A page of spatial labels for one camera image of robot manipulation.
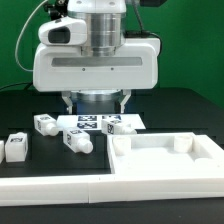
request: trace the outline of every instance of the white tray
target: white tray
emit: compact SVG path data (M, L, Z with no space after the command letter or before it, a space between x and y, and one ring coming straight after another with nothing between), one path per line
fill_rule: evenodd
M108 136L113 174L1 178L0 206L224 197L224 152L205 135L189 153L174 151L174 136L129 136L132 150L116 156Z

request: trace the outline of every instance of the white block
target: white block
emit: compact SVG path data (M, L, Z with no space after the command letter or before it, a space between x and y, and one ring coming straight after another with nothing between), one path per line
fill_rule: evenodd
M89 134L79 128L65 128L63 130L63 142L75 153L88 154L93 150Z
M5 145L6 162L23 162L28 151L27 134L17 133L9 135Z
M0 163L2 162L4 158L5 158L5 146L4 146L4 142L0 141Z
M131 128L130 123L110 118L102 120L102 133L111 135L137 134L136 130Z
M59 132L56 120L51 116L49 116L48 114L35 115L34 127L43 136L46 135L55 136Z

